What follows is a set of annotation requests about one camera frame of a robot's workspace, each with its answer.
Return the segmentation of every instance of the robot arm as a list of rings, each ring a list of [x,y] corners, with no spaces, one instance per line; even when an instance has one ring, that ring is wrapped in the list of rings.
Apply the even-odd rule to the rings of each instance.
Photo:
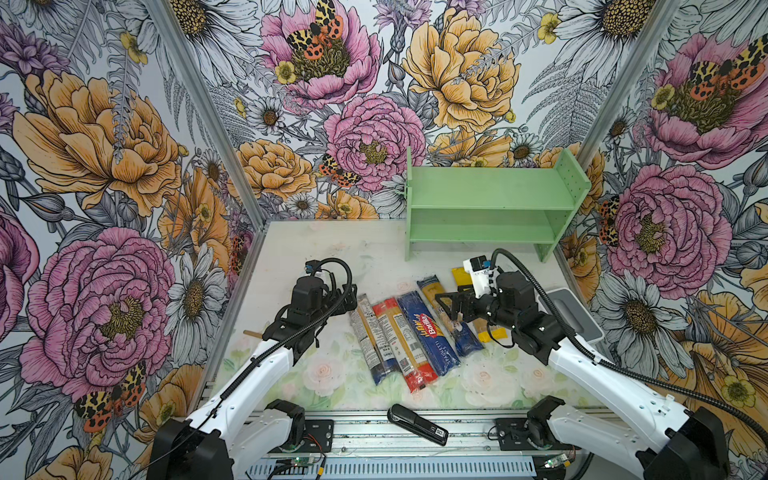
[[[505,250],[503,254],[512,260]],[[436,296],[452,318],[461,313],[510,329],[524,352],[579,383],[630,426],[590,418],[560,399],[546,397],[528,413],[533,443],[544,447],[557,439],[578,445],[648,480],[727,477],[723,425],[713,413],[704,408],[688,411],[673,396],[664,398],[644,383],[607,368],[609,361],[562,319],[539,310],[535,291],[543,294],[543,289],[527,270],[525,275],[520,271],[496,275],[485,257],[466,260],[464,268],[472,289]],[[450,306],[443,300],[451,300]]]
[[[335,288],[332,274],[331,287],[315,276],[325,263],[344,266],[344,291]],[[245,423],[270,388],[316,343],[328,318],[357,307],[357,288],[346,263],[311,260],[306,271],[309,275],[296,281],[291,303],[278,312],[237,374],[184,422],[163,424],[155,436],[147,480],[231,480],[272,449],[301,444],[304,409],[290,402],[275,400],[258,420]]]

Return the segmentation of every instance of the blue pasta box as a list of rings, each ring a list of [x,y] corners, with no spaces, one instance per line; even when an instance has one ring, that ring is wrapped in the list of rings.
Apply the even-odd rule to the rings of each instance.
[[[414,333],[419,337],[429,363],[438,375],[443,376],[459,364],[448,339],[443,335],[429,312],[419,292],[414,290],[397,297],[400,309],[406,315]]]

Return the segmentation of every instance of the green wooden shelf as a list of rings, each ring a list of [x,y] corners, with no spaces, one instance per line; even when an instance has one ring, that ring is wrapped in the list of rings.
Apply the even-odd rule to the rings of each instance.
[[[412,167],[406,180],[411,242],[533,243],[544,262],[591,182],[565,149],[554,168]]]

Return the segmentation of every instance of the spaghetti package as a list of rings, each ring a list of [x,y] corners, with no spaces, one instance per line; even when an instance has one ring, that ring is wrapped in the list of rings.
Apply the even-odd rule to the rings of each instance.
[[[467,356],[472,352],[482,350],[482,343],[478,341],[477,337],[472,332],[472,329],[469,328],[469,325],[464,321],[457,320],[456,322],[452,322],[451,317],[440,304],[437,303],[437,300],[435,300],[435,295],[438,293],[445,293],[445,289],[442,288],[442,284],[437,276],[432,275],[424,280],[419,280],[416,284],[421,289],[427,301],[429,301],[429,304],[432,305],[432,309],[435,310],[435,315],[442,321],[442,324],[445,325],[445,328],[453,337],[453,342],[456,344],[456,352],[459,356]]]
[[[451,270],[453,273],[453,279],[456,280],[458,286],[469,286],[472,288],[472,278],[469,273],[464,271],[463,266],[457,266]],[[491,341],[491,335],[493,338],[500,340],[507,338],[507,330],[503,326],[492,326],[490,334],[488,333],[488,320],[482,318],[470,319],[475,325],[475,329],[478,332],[478,337],[481,342],[488,343]]]
[[[428,383],[437,380],[438,376],[429,365],[421,344],[397,305],[397,300],[394,297],[388,298],[374,305],[373,312],[379,319],[379,325],[411,392],[423,389]]]
[[[373,314],[367,295],[357,297],[357,308],[349,312],[349,323],[360,343],[373,382],[378,385],[387,374],[397,370],[397,360],[379,326],[379,320]]]
[[[419,292],[413,290],[405,293],[397,297],[397,303],[414,331],[419,334],[419,340],[422,341],[427,358],[438,375],[443,376],[457,366],[459,361],[456,353],[442,334],[435,319],[429,314],[429,309],[419,296]]]

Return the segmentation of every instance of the gray tray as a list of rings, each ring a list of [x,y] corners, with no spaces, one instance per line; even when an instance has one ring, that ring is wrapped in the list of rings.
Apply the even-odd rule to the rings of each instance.
[[[589,343],[599,342],[603,339],[603,329],[594,321],[589,311],[578,301],[578,298],[568,288],[558,288],[547,292],[554,305],[560,311],[568,325],[572,326],[576,333],[584,337]],[[537,301],[542,310],[551,313],[538,298]]]

